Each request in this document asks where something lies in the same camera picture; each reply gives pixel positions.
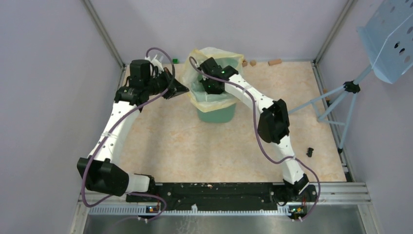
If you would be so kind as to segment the translucent yellow trash bag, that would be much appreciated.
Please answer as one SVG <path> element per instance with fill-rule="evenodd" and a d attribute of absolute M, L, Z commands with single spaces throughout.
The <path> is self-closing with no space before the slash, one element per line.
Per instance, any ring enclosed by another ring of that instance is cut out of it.
<path fill-rule="evenodd" d="M 215 62 L 222 68 L 231 66 L 235 68 L 239 72 L 239 74 L 242 75 L 244 73 L 242 66 L 244 55 L 242 54 L 218 49 L 215 47 L 206 47 L 200 50 L 193 49 L 188 56 L 193 57 L 196 60 L 196 67 L 199 67 L 201 63 L 203 63 L 207 59 L 214 58 Z M 191 100 L 190 86 L 193 82 L 197 81 L 197 74 L 199 74 L 199 70 L 192 67 L 191 60 L 188 58 L 184 63 L 183 71 L 181 72 L 178 80 L 189 89 L 189 100 Z M 217 82 L 205 76 L 203 76 L 203 79 L 204 80 L 201 81 L 201 84 L 203 85 L 207 93 L 221 94 L 222 92 L 226 92 L 224 90 L 218 90 L 218 88 L 220 88 L 220 85 L 223 85 L 222 82 Z"/>

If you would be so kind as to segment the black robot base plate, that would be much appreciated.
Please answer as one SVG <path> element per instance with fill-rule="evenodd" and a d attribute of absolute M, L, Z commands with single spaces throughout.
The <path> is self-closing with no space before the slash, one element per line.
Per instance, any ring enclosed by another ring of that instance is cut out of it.
<path fill-rule="evenodd" d="M 270 211 L 292 204 L 309 204 L 317 197 L 315 185 L 297 195 L 282 183 L 162 183 L 149 192 L 151 197 L 128 195 L 129 203 L 164 200 L 167 211 L 186 211 L 196 205 L 200 211 Z"/>

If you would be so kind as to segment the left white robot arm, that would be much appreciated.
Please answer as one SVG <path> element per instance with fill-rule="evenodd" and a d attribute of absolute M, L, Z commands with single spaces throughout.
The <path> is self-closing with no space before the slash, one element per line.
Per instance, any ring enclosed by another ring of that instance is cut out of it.
<path fill-rule="evenodd" d="M 82 193 L 89 190 L 122 196 L 137 192 L 148 202 L 156 196 L 154 178 L 127 173 L 118 166 L 125 140 L 143 107 L 152 101 L 151 96 L 170 99 L 188 92 L 188 88 L 156 58 L 133 60 L 129 73 L 126 84 L 115 93 L 110 118 L 98 143 L 87 158 L 78 160 L 77 169 L 82 177 Z"/>

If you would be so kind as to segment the green plastic trash bin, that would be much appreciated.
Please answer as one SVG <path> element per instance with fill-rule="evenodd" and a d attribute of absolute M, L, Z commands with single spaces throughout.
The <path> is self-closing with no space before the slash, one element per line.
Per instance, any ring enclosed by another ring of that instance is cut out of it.
<path fill-rule="evenodd" d="M 235 115 L 237 100 L 229 93 L 209 94 L 201 84 L 203 76 L 197 74 L 197 81 L 190 86 L 191 102 L 197 109 L 198 118 L 207 123 L 227 123 Z"/>

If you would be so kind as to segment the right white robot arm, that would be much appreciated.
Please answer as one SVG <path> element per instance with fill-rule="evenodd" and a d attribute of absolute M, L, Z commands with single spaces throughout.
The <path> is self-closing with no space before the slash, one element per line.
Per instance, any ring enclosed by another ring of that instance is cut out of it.
<path fill-rule="evenodd" d="M 224 91 L 252 110 L 254 134 L 261 152 L 271 163 L 282 166 L 286 196 L 292 201 L 300 200 L 305 195 L 309 179 L 292 147 L 286 102 L 265 96 L 237 69 L 229 65 L 222 67 L 214 58 L 198 64 L 194 57 L 190 57 L 189 62 L 202 75 L 205 90 Z"/>

